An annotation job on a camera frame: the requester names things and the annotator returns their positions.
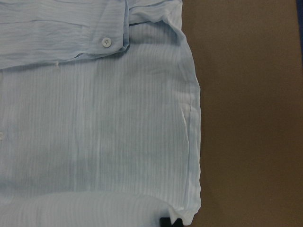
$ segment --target light blue shirt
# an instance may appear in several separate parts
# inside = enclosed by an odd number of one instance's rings
[[[181,0],[0,0],[0,226],[156,227],[200,200]]]

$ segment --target sleeve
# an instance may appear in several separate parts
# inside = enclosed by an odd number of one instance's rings
[[[0,69],[95,59],[129,45],[125,0],[0,1]]]

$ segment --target white button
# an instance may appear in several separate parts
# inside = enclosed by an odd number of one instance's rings
[[[104,47],[110,47],[112,44],[112,40],[110,38],[107,38],[105,37],[103,40],[102,40],[102,45]]]

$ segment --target brown surface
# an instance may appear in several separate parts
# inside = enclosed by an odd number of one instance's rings
[[[295,0],[185,0],[201,85],[202,208],[192,227],[303,227]]]

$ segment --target wrinkled fabric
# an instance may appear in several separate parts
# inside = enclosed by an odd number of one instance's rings
[[[192,222],[200,87],[181,10],[0,0],[0,226]]]

